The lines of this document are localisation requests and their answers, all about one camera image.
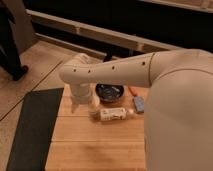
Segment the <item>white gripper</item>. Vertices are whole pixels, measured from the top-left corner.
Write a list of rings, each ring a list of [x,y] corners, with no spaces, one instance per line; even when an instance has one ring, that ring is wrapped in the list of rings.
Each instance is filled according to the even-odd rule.
[[[77,104],[88,104],[90,101],[90,106],[92,108],[97,108],[100,105],[100,99],[97,95],[92,96],[92,91],[89,84],[76,84],[70,86],[71,99]],[[72,103],[71,113],[74,113],[77,104]]]

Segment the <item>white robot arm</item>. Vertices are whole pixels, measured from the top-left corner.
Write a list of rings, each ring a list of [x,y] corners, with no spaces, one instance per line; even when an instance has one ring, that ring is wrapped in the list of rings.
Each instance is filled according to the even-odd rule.
[[[92,64],[80,53],[60,69],[74,99],[91,83],[144,87],[147,171],[213,171],[213,53],[152,52]]]

